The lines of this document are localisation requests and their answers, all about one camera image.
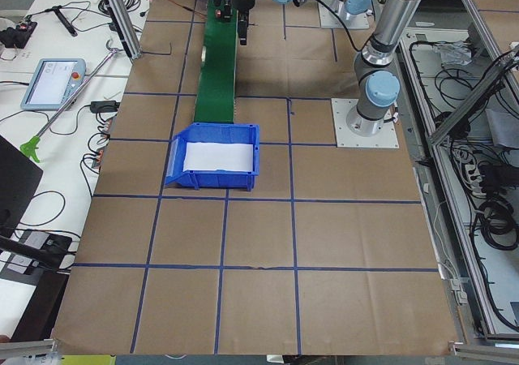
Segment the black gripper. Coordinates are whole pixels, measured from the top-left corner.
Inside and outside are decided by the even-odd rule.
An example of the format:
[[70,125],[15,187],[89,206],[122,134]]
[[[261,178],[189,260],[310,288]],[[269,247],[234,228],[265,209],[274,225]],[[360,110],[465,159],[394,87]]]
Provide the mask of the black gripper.
[[247,44],[248,14],[255,6],[255,0],[231,0],[232,7],[238,15],[238,39],[240,45]]

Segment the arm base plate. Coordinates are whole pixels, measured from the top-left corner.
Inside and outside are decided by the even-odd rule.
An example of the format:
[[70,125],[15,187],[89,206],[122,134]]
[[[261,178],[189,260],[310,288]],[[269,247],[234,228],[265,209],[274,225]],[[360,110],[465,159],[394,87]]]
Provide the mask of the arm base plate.
[[332,98],[332,116],[338,148],[399,148],[396,128],[387,111],[379,121],[363,119],[357,99]]
[[[346,24],[349,30],[368,29],[367,12],[372,0],[321,0]],[[318,4],[321,28],[341,28],[341,23],[324,6]]]

